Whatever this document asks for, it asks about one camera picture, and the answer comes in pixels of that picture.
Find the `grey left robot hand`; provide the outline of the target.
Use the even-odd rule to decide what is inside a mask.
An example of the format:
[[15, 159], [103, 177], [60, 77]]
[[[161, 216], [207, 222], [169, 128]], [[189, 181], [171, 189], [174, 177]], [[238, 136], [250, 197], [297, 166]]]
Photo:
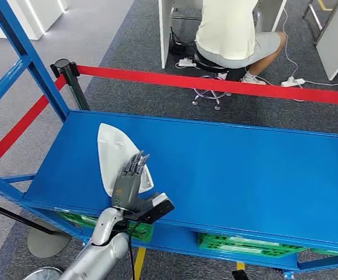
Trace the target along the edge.
[[143, 153], [143, 150], [135, 153], [117, 176], [112, 195], [112, 205], [114, 208], [133, 214], [146, 212], [153, 207], [152, 200], [159, 196], [159, 193], [155, 192], [146, 200], [138, 197], [141, 176], [149, 157]]

